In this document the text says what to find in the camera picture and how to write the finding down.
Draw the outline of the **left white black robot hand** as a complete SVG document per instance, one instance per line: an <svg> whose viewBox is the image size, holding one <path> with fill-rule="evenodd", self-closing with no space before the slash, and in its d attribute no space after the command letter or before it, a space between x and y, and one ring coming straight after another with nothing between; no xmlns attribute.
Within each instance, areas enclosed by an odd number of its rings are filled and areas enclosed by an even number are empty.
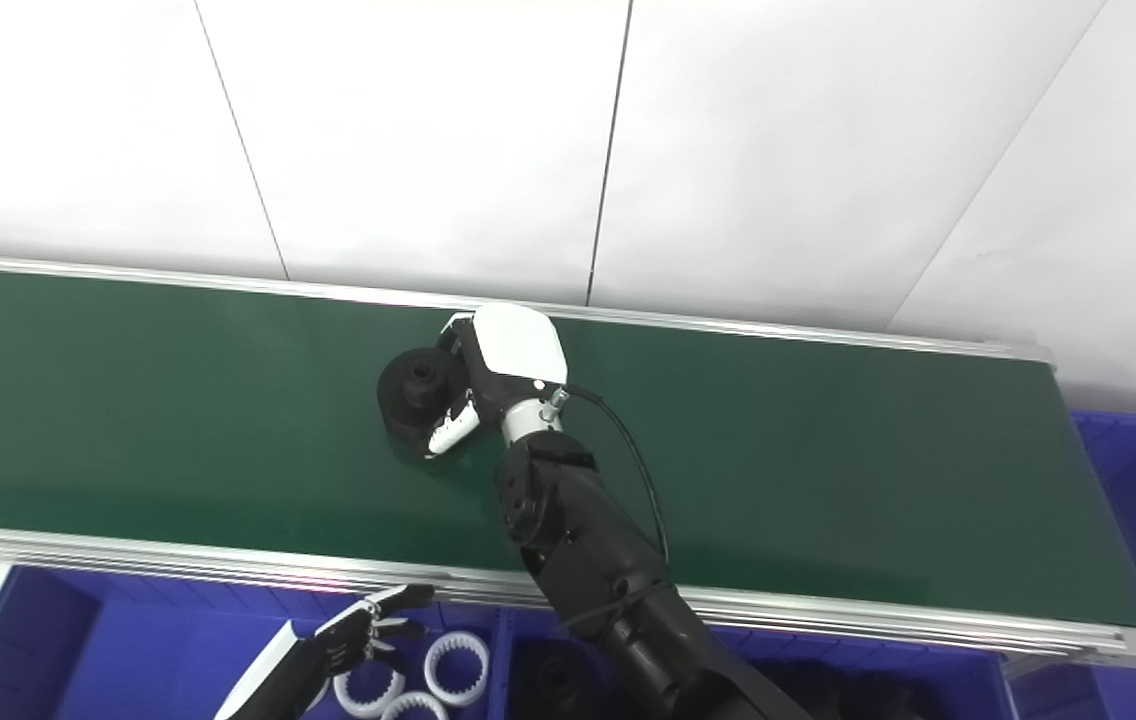
<svg viewBox="0 0 1136 720"><path fill-rule="evenodd" d="M435 585L409 583L367 594L314 633L285 621L222 701L216 719L300 719L327 684L367 662L394 673L411 670L390 637L420 639L426 625L403 616L435 600Z"/></svg>

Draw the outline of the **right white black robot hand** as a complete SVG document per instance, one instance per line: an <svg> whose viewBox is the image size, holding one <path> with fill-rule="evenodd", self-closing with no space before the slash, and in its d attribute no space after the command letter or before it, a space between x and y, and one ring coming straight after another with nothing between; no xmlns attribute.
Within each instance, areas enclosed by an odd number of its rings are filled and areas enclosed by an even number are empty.
<svg viewBox="0 0 1136 720"><path fill-rule="evenodd" d="M478 305L454 313L434 348L459 361L463 387L432 427L425 457L444 455L481 427L499 429L508 446L562 429L568 365L548 315L507 302Z"/></svg>

